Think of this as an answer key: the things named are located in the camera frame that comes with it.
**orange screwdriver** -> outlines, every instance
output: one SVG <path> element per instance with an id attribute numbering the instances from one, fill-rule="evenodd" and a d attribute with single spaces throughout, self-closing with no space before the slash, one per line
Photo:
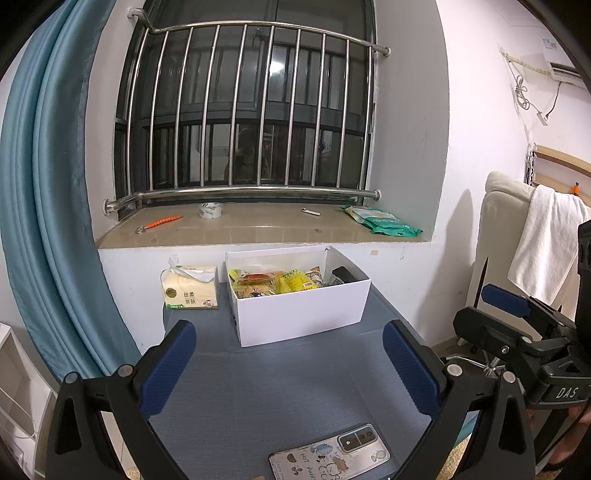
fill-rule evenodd
<path id="1" fill-rule="evenodd" d="M 164 223 L 174 222 L 175 220 L 178 220 L 179 218 L 183 218 L 183 217 L 181 215 L 177 215 L 175 217 L 163 218 L 162 220 L 158 220 L 158 222 L 154 222 L 154 223 L 151 223 L 146 226 L 138 227 L 136 229 L 135 233 L 144 233 L 146 230 L 150 230 L 151 228 L 154 228 L 155 226 L 163 225 Z"/>

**blue table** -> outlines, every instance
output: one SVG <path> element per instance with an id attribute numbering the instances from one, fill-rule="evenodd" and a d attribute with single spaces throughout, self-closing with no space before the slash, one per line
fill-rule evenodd
<path id="1" fill-rule="evenodd" d="M 167 331 L 193 322 L 197 349 L 151 424 L 191 479 L 274 480 L 270 453 L 372 423 L 391 459 L 357 478 L 386 477 L 430 421 L 382 347 L 384 325 L 399 318 L 372 286 L 360 323 L 242 348 L 225 286 L 217 310 L 164 309 Z"/>

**tape roll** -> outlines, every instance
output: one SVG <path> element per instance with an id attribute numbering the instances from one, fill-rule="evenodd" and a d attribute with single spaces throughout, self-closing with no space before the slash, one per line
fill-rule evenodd
<path id="1" fill-rule="evenodd" d="M 223 205 L 216 202 L 207 202 L 199 205 L 199 216 L 205 219 L 220 218 Z"/>

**smartphone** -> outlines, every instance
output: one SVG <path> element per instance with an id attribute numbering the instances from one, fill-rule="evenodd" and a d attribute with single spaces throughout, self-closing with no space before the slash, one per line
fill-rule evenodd
<path id="1" fill-rule="evenodd" d="M 390 452 L 367 424 L 335 437 L 269 456 L 277 480 L 348 480 L 390 460 Z"/>

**metal railing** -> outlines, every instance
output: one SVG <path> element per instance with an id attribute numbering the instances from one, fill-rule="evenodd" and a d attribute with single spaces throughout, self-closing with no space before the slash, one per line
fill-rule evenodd
<path id="1" fill-rule="evenodd" d="M 379 190 L 366 190 L 366 168 L 368 164 L 369 156 L 369 135 L 371 128 L 371 115 L 373 110 L 372 105 L 372 90 L 373 90 L 373 79 L 374 79 L 374 52 L 379 52 L 385 57 L 390 55 L 390 49 L 381 47 L 374 43 L 361 40 L 359 38 L 351 37 L 349 35 L 324 30 L 321 28 L 306 27 L 303 25 L 294 25 L 284 22 L 270 22 L 270 21 L 251 21 L 251 20 L 231 20 L 231 21 L 213 21 L 213 22 L 198 22 L 184 25 L 174 25 L 166 28 L 155 28 L 150 22 L 147 13 L 141 8 L 130 8 L 128 11 L 128 17 L 137 17 L 138 22 L 145 28 L 144 34 L 139 45 L 139 51 L 135 66 L 132 69 L 131 75 L 131 87 L 128 91 L 128 101 L 126 106 L 127 115 L 127 132 L 126 132 L 126 153 L 125 153 L 125 173 L 126 173 L 126 196 L 115 200 L 105 201 L 105 214 L 113 213 L 117 210 L 124 208 L 126 205 L 132 202 L 141 202 L 142 200 L 150 199 L 179 199 L 179 198 L 190 198 L 196 196 L 223 196 L 226 194 L 248 194 L 253 196 L 269 196 L 269 195 L 284 195 L 286 193 L 301 194 L 305 196 L 346 196 L 346 197 L 359 197 L 359 198 L 373 198 L 379 200 Z M 228 26 L 241 26 L 242 37 L 240 43 L 240 49 L 238 53 L 238 64 L 236 68 L 236 79 L 234 82 L 233 102 L 232 102 L 232 116 L 230 121 L 230 140 L 229 140 L 229 158 L 228 158 L 228 185 L 227 186 L 206 186 L 205 185 L 205 151 L 206 151 L 206 127 L 207 127 L 207 106 L 209 103 L 210 85 L 212 81 L 213 64 L 216 54 L 217 40 L 219 38 L 219 32 L 221 27 Z M 196 28 L 215 27 L 215 33 L 213 36 L 211 54 L 209 59 L 209 66 L 207 69 L 207 78 L 205 84 L 205 93 L 203 99 L 203 113 L 201 120 L 201 137 L 200 137 L 200 186 L 199 187 L 181 187 L 179 188 L 179 167 L 178 167 L 178 144 L 179 144 L 179 128 L 180 128 L 180 111 L 181 111 L 181 94 L 183 91 L 183 83 L 185 77 L 185 71 L 187 68 L 187 57 L 189 55 L 191 38 L 193 31 Z M 270 27 L 270 34 L 268 40 L 268 50 L 265 65 L 265 75 L 262 88 L 262 104 L 261 104 L 261 117 L 258 135 L 258 154 L 256 157 L 256 185 L 234 185 L 233 184 L 233 164 L 235 160 L 235 144 L 236 144 L 236 108 L 238 104 L 238 92 L 240 84 L 240 76 L 242 71 L 242 62 L 245 51 L 246 32 L 248 27 Z M 297 32 L 297 38 L 295 41 L 295 61 L 293 67 L 293 80 L 291 86 L 291 98 L 289 107 L 289 123 L 288 123 L 288 138 L 287 138 L 287 151 L 285 159 L 285 181 L 284 185 L 263 185 L 261 184 L 261 173 L 262 173 L 262 155 L 263 155 L 263 140 L 264 140 L 264 124 L 265 124 L 265 108 L 267 104 L 267 92 L 269 85 L 269 76 L 271 70 L 271 57 L 273 49 L 273 41 L 275 36 L 275 29 L 282 28 L 288 30 L 295 30 Z M 158 95 L 158 84 L 160 82 L 160 74 L 162 70 L 162 62 L 164 52 L 168 42 L 168 36 L 171 32 L 188 30 L 189 34 L 184 49 L 183 61 L 181 64 L 180 80 L 178 85 L 176 114 L 174 120 L 174 188 L 173 189 L 154 189 L 154 115 L 156 108 L 156 100 Z M 292 146 L 292 134 L 294 126 L 294 106 L 296 100 L 296 78 L 298 68 L 298 57 L 300 54 L 300 43 L 301 33 L 309 32 L 320 34 L 322 36 L 322 49 L 320 54 L 320 74 L 319 74 L 319 88 L 318 88 L 318 101 L 316 111 L 316 125 L 314 129 L 314 151 L 312 160 L 311 170 L 311 181 L 310 186 L 297 186 L 289 184 L 289 170 L 290 170 L 290 154 Z M 144 55 L 146 42 L 148 35 L 164 35 L 160 55 L 158 58 L 158 64 L 156 68 L 156 75 L 154 80 L 154 90 L 152 93 L 152 104 L 150 110 L 150 126 L 148 129 L 148 188 L 147 192 L 133 192 L 132 191 L 132 168 L 131 168 L 131 119 L 134 108 L 134 100 L 136 94 L 136 85 L 139 75 L 139 69 L 141 65 L 142 56 Z M 336 186 L 332 187 L 317 187 L 316 186 L 316 171 L 318 168 L 318 157 L 319 157 L 319 144 L 320 144 L 320 114 L 322 109 L 322 95 L 323 95 L 323 81 L 324 81 L 324 57 L 326 53 L 326 38 L 332 37 L 340 40 L 344 40 L 346 44 L 345 49 L 345 91 L 343 100 L 343 120 L 341 124 L 341 137 L 340 137 L 340 150 L 338 157 L 338 168 L 337 168 L 337 180 Z M 358 189 L 346 189 L 341 188 L 341 176 L 343 170 L 343 154 L 345 151 L 345 127 L 346 127 L 346 116 L 349 101 L 349 68 L 350 68 L 350 44 L 355 43 L 366 47 L 368 49 L 368 78 L 367 78 L 367 99 L 366 99 L 366 112 L 365 112 L 365 131 L 363 133 L 363 154 L 362 154 L 362 165 L 361 174 L 359 178 Z"/>

